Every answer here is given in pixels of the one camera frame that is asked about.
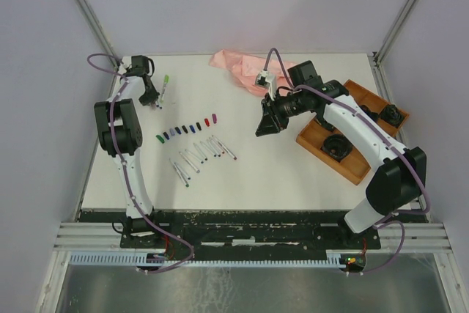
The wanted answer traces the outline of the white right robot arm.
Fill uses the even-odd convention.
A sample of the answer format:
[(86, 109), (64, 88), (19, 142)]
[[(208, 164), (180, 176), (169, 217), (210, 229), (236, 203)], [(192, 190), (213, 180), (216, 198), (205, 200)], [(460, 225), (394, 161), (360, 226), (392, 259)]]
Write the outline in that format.
[(374, 172), (365, 198), (339, 223), (339, 244), (346, 248), (356, 246), (367, 229), (389, 219), (414, 199), (428, 196), (426, 154), (421, 148), (409, 149), (386, 133), (341, 83), (323, 82), (312, 62), (295, 65), (287, 72), (289, 86), (285, 96), (279, 94), (276, 77), (267, 69), (255, 78), (255, 85), (267, 90), (261, 101), (262, 118), (256, 136), (280, 133), (291, 117), (311, 112), (338, 129)]

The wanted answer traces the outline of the green pen cap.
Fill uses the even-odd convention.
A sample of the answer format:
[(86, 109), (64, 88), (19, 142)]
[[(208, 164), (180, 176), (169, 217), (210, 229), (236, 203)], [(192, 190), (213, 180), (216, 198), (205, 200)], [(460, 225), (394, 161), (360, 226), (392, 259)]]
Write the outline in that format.
[(162, 143), (162, 144), (165, 143), (165, 140), (164, 140), (164, 138), (163, 138), (162, 136), (156, 135), (156, 138), (158, 139), (158, 141), (159, 141), (160, 143)]

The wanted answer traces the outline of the green-tipped white pen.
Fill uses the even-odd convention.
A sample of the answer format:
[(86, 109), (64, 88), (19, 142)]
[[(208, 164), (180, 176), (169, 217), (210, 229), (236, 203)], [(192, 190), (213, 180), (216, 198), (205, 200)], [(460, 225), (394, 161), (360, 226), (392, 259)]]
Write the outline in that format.
[(175, 170), (175, 172), (177, 173), (179, 179), (181, 180), (182, 184), (188, 188), (189, 187), (189, 183), (188, 183), (188, 180), (186, 179), (186, 177), (183, 175), (183, 173), (180, 171), (180, 169), (177, 167), (176, 163), (173, 162), (172, 159), (169, 159), (169, 162), (171, 164), (171, 166), (173, 167), (173, 169)]

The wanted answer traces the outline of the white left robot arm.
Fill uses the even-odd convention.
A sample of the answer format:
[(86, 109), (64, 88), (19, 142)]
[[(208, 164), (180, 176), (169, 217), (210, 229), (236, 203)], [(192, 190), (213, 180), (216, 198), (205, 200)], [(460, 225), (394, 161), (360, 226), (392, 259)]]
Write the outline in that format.
[(121, 178), (126, 202), (125, 220), (119, 232), (124, 238), (137, 237), (147, 247), (159, 244), (162, 229), (153, 224), (154, 207), (141, 170), (140, 148), (143, 132), (134, 98), (142, 106), (156, 108), (160, 93), (152, 82), (155, 63), (144, 55), (132, 56), (121, 64), (119, 88), (106, 101), (94, 105), (98, 141), (112, 158)]

